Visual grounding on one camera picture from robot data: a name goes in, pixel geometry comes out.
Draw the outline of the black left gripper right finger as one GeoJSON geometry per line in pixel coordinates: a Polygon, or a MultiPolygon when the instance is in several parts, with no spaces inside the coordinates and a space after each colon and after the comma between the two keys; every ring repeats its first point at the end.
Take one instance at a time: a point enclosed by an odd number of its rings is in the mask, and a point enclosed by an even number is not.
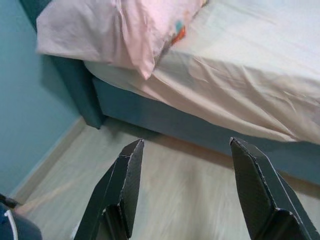
{"type": "Polygon", "coordinates": [[[295,191],[255,145],[232,137],[237,193],[252,240],[318,240],[295,191]]]}

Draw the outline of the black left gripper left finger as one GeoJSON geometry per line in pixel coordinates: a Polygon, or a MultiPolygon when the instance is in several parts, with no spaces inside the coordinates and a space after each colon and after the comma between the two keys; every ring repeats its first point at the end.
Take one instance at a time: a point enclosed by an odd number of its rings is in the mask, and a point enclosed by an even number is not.
{"type": "Polygon", "coordinates": [[[132,237],[140,190],[144,140],[126,145],[96,184],[75,233],[76,240],[132,237]]]}

